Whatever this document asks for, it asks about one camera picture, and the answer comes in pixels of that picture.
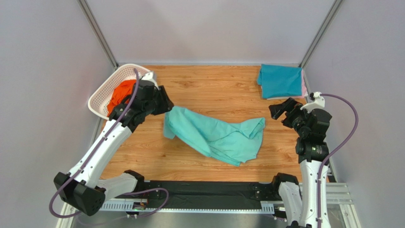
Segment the mint green t shirt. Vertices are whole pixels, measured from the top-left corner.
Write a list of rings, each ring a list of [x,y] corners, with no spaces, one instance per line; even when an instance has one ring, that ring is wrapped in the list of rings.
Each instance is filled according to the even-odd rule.
[[[240,166],[256,159],[263,142],[265,118],[228,123],[175,106],[164,116],[164,137],[179,138],[200,154]]]

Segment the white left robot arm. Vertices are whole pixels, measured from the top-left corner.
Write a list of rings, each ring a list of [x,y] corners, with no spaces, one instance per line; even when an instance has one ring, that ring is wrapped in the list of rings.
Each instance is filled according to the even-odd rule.
[[[100,178],[101,174],[121,144],[148,115],[167,113],[173,106],[164,86],[152,79],[137,80],[131,94],[113,108],[103,133],[84,157],[69,172],[55,176],[56,195],[77,209],[77,215],[93,216],[105,201],[134,192],[138,182],[143,181],[140,174],[128,170],[106,180]]]

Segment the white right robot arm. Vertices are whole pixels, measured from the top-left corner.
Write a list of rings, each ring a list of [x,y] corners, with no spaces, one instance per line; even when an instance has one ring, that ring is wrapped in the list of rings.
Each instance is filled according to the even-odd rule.
[[[302,175],[302,184],[289,174],[278,173],[273,177],[272,185],[281,197],[289,228],[329,228],[326,179],[328,173],[329,149],[325,142],[330,126],[331,114],[323,110],[323,98],[302,104],[288,98],[281,104],[269,106],[271,117],[281,121],[297,134],[295,146]]]

